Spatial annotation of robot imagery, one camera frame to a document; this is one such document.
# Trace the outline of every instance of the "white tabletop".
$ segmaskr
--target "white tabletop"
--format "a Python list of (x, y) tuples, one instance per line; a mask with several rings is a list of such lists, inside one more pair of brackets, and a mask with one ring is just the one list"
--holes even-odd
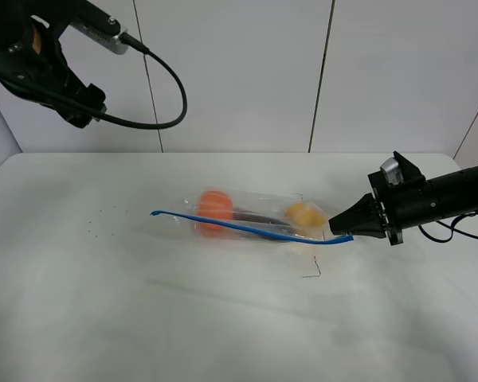
[[(389, 156), (12, 157), (0, 169), (0, 380), (478, 381), (477, 241), (416, 229), (397, 247), (192, 240), (148, 216), (206, 186), (302, 193), (337, 213)], [(428, 178), (458, 169), (408, 158)], [(478, 217), (461, 227), (478, 234)], [(303, 278), (313, 256), (322, 275)]]

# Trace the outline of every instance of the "plastic bag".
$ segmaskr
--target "plastic bag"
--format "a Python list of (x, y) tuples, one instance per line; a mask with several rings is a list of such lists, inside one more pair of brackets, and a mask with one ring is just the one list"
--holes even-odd
[(329, 216), (302, 197), (279, 197), (258, 193), (207, 189), (187, 197), (176, 210), (154, 211), (191, 222), (197, 234), (209, 238), (246, 238), (341, 244), (352, 236), (334, 236)]

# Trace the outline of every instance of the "ziplock bag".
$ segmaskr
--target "ziplock bag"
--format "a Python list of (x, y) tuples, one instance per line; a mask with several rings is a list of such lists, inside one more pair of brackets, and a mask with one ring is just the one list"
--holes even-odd
[(302, 197), (207, 189), (187, 197), (174, 211), (154, 211), (187, 220), (196, 234), (209, 238), (263, 239), (306, 244), (341, 244), (352, 236), (334, 236), (329, 216)]

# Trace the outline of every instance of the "yellow object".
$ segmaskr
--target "yellow object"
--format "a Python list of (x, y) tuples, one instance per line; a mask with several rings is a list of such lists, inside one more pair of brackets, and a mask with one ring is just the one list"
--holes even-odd
[(301, 236), (314, 236), (311, 232), (315, 232), (315, 228), (320, 229), (327, 223), (326, 217), (311, 203), (291, 205), (285, 217), (298, 228), (310, 228), (298, 230), (297, 233)]

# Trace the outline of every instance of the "black cable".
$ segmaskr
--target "black cable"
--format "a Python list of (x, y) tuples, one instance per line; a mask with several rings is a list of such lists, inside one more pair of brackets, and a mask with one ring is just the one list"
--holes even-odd
[(453, 219), (451, 225), (447, 225), (447, 224), (445, 224), (441, 221), (436, 221), (436, 223), (438, 223), (438, 224), (442, 225), (443, 227), (446, 227), (446, 228), (448, 228), (452, 231), (452, 235), (448, 239), (438, 239), (436, 237), (433, 237), (425, 229), (423, 229), (423, 227), (420, 226), (420, 225), (418, 226), (418, 228), (420, 228), (420, 232), (423, 234), (424, 237), (426, 237), (429, 240), (432, 240), (435, 243), (441, 243), (441, 244), (442, 243), (448, 243), (453, 238), (453, 233), (454, 232), (460, 233), (461, 235), (464, 235), (464, 236), (470, 237), (472, 239), (478, 240), (478, 236), (472, 235), (470, 233), (467, 233), (467, 232), (461, 231), (460, 229), (455, 228), (455, 226), (457, 224), (459, 224), (466, 217), (471, 217), (471, 216), (476, 216), (476, 215), (477, 215), (477, 213), (467, 213), (465, 215), (460, 215), (460, 216), (456, 217), (455, 219)]
[(37, 84), (32, 84), (32, 83), (26, 82), (25, 80), (20, 80), (16, 76), (12, 76), (8, 73), (4, 73), (0, 71), (0, 79), (6, 82), (12, 83), (20, 88), (29, 90), (33, 93), (37, 93), (37, 95), (48, 97), (50, 101), (56, 101), (54, 102), (54, 104), (56, 105), (71, 107), (72, 109), (85, 113), (87, 115), (90, 115), (93, 118), (102, 119), (103, 121), (108, 121), (116, 125), (130, 127), (133, 129), (140, 129), (140, 130), (164, 130), (164, 129), (168, 129), (170, 127), (174, 127), (180, 124), (180, 122), (183, 121), (184, 118), (186, 117), (186, 113), (188, 110), (188, 101), (186, 96), (186, 90), (184, 89), (184, 86), (182, 85), (182, 82), (178, 78), (177, 74), (175, 74), (174, 70), (170, 66), (168, 66), (168, 64), (165, 61), (163, 61), (161, 58), (156, 56), (153, 52), (150, 51), (150, 49), (147, 46), (145, 46), (144, 44), (142, 44), (140, 41), (136, 40), (134, 37), (130, 36), (129, 34), (124, 33), (120, 37), (120, 40), (124, 44), (131, 46), (133, 49), (138, 50), (139, 52), (146, 54), (149, 57), (152, 57), (171, 74), (171, 76), (174, 78), (175, 82), (177, 83), (182, 96), (182, 112), (179, 117), (177, 117), (173, 121), (166, 122), (166, 123), (132, 122), (126, 119), (114, 117), (113, 115), (104, 114), (100, 111), (92, 109), (91, 107), (85, 106), (77, 101), (74, 101), (70, 99), (69, 97), (60, 95), (49, 89), (43, 88), (42, 86), (39, 86)]

